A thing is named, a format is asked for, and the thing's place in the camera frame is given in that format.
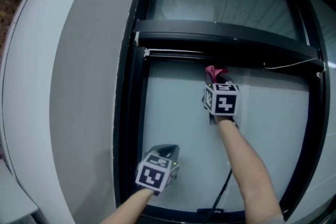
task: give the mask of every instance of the metal bracket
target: metal bracket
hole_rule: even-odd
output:
[[[134,38],[134,41],[135,41],[135,45],[138,47],[139,46],[139,34],[140,32],[136,32],[135,33],[135,38]]]
[[[149,56],[151,54],[151,50],[150,49],[145,49],[145,53],[144,53],[144,58],[146,59],[146,56]]]

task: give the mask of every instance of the pink handle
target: pink handle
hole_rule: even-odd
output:
[[[216,68],[214,66],[208,66],[205,68],[205,72],[210,74],[213,83],[217,83],[216,77],[219,74],[227,73],[227,69],[226,68]]]

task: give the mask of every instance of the black window frame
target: black window frame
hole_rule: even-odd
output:
[[[214,64],[226,60],[226,66],[257,69],[313,58],[328,62],[319,22],[310,0],[286,0],[299,40],[237,25],[169,20],[158,24],[146,21],[152,1],[133,0],[121,47],[113,130],[113,176],[117,206],[136,189],[134,181],[136,167],[142,155],[144,106],[151,61],[160,59]],[[336,7],[334,0],[327,1]],[[179,24],[178,29],[174,27],[174,23]],[[208,49],[202,46],[205,42]],[[236,51],[242,49],[248,51],[248,57],[232,57]],[[231,57],[218,57],[218,52],[223,51]],[[293,213],[310,184],[326,137],[330,80],[328,65],[324,65],[322,61],[311,60],[276,70],[304,77],[309,82],[310,92],[302,150],[291,181],[280,201],[285,220]],[[156,223],[158,220],[164,223],[173,220],[200,222],[202,217],[198,213],[147,206],[142,218],[145,218],[145,222],[155,219]],[[241,211],[215,214],[209,222],[231,223],[244,220],[244,212]]]

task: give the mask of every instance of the wall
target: wall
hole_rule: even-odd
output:
[[[10,160],[49,223],[74,223],[54,165],[49,97],[59,37],[74,0],[28,0],[9,48],[3,117]]]
[[[57,48],[50,134],[63,195],[76,223],[115,208],[112,129],[119,54],[132,0],[75,0]]]
[[[2,56],[7,30],[20,2],[21,0],[0,0],[0,57]]]

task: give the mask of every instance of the forearm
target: forearm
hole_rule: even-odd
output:
[[[219,120],[218,127],[243,197],[252,194],[261,186],[272,189],[264,163],[235,124],[230,120]]]
[[[244,200],[247,223],[260,223],[280,215],[270,176],[258,154],[232,121],[217,118],[217,123]]]
[[[153,196],[151,189],[142,189],[119,206],[102,224],[134,224]]]

